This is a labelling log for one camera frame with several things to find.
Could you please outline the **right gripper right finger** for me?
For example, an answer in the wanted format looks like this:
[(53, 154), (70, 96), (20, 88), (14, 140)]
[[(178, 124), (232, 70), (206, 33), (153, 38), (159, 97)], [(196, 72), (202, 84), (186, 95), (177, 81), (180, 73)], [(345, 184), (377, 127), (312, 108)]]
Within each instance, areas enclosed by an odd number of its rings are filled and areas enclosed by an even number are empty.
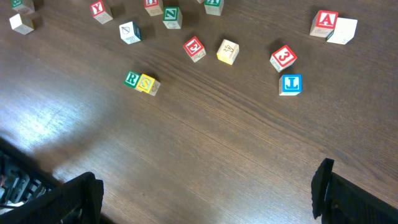
[(311, 181), (312, 213), (325, 224), (397, 224), (397, 209), (334, 173), (326, 158)]

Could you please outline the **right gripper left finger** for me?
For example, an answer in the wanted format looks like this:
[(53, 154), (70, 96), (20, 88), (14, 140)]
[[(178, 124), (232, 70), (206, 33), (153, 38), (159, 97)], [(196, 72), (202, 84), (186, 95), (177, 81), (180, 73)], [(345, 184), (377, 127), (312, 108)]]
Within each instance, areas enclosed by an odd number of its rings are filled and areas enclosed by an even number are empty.
[(63, 185), (1, 215), (1, 223), (60, 223), (75, 211), (78, 223), (99, 223), (104, 183), (85, 172)]

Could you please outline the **green R block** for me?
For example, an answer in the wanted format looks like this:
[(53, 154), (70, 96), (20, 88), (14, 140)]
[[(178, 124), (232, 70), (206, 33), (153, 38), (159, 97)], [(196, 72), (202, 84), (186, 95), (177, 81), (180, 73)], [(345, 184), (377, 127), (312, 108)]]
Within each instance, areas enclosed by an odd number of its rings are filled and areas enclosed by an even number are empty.
[(141, 74), (133, 71), (128, 71), (124, 79), (124, 84), (136, 90), (140, 77)]

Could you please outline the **yellow S block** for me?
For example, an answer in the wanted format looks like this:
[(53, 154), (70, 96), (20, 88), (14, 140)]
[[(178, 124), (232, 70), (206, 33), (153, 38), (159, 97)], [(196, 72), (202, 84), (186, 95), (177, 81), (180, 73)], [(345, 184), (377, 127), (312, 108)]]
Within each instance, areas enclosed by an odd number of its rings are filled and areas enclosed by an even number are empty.
[(140, 91), (155, 96), (160, 85), (161, 83), (158, 80), (143, 73), (140, 76), (136, 88)]

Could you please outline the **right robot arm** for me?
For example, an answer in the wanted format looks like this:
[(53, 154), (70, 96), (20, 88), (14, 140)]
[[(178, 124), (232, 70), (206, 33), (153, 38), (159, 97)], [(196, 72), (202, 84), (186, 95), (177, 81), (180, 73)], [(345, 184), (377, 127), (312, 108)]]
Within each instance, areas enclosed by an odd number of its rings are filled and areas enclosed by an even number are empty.
[[(312, 213), (327, 224), (397, 223), (397, 209), (332, 171), (311, 182)], [(91, 172), (55, 187), (1, 149), (1, 223), (101, 223), (104, 183)]]

